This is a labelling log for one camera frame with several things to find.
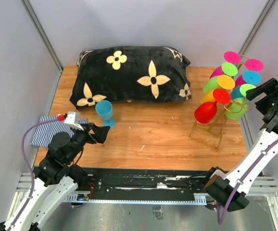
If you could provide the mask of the blue wine glass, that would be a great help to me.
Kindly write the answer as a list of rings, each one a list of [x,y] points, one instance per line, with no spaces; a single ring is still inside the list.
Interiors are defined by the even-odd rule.
[[[116,121],[113,118],[113,106],[111,102],[107,100],[100,101],[96,104],[95,110],[102,120],[103,126],[115,127]]]

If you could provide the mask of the light green wine glass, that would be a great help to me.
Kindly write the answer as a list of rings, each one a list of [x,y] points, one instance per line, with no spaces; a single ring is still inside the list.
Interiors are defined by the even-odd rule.
[[[244,97],[235,98],[234,103],[228,108],[225,115],[231,120],[240,120],[248,109],[248,103]]]

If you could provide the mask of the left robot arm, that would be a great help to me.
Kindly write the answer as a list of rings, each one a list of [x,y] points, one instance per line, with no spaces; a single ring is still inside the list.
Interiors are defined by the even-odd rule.
[[[82,154],[85,144],[104,143],[109,126],[98,127],[94,123],[81,124],[73,135],[56,133],[45,158],[31,171],[31,187],[16,211],[0,231],[39,231],[65,198],[88,185],[87,173],[74,162]]]

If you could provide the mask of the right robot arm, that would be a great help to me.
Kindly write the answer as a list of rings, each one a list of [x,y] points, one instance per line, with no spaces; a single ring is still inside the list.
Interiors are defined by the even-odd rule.
[[[203,190],[216,201],[218,224],[223,223],[226,212],[244,209],[249,204],[246,195],[256,177],[278,154],[278,81],[271,78],[247,90],[246,98],[251,101],[262,93],[266,96],[255,105],[263,115],[264,125],[249,152],[228,173],[213,167],[203,180]]]

